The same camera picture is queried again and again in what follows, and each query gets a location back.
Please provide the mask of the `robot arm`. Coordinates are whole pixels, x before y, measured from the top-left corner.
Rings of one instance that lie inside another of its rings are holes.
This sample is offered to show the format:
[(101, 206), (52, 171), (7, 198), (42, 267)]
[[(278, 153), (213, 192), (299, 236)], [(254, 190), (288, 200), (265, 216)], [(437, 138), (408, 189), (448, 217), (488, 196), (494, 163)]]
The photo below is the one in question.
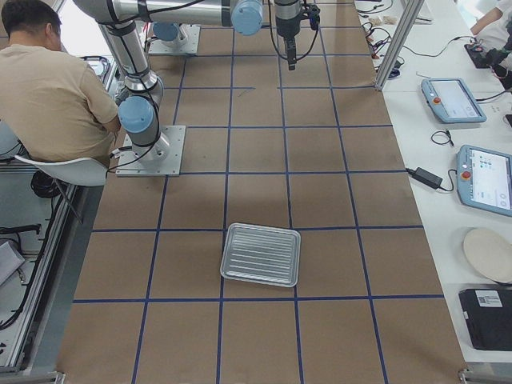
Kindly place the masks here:
[(153, 24), (153, 34), (157, 40), (171, 47), (183, 46), (188, 40), (185, 30), (179, 23), (155, 22)]
[(137, 22), (164, 30), (182, 24), (232, 27), (251, 36), (263, 25), (261, 1), (77, 1), (76, 6), (98, 24), (124, 77), (119, 117), (131, 140), (134, 160), (161, 165), (171, 142), (159, 121), (161, 78), (152, 71)]

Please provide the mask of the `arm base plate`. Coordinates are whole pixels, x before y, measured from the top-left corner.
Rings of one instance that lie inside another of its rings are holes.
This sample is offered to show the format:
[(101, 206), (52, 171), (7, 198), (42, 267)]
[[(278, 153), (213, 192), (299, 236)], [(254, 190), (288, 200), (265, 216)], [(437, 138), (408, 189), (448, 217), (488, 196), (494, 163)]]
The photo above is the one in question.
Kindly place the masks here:
[(185, 126), (160, 125), (160, 138), (152, 149), (143, 155), (149, 147), (140, 147), (132, 143), (130, 134), (126, 134), (124, 146), (131, 146), (119, 157), (119, 167), (114, 171), (119, 177), (160, 177), (179, 176), (184, 141)]
[(156, 22), (149, 41), (149, 55), (195, 56), (198, 51), (200, 25)]

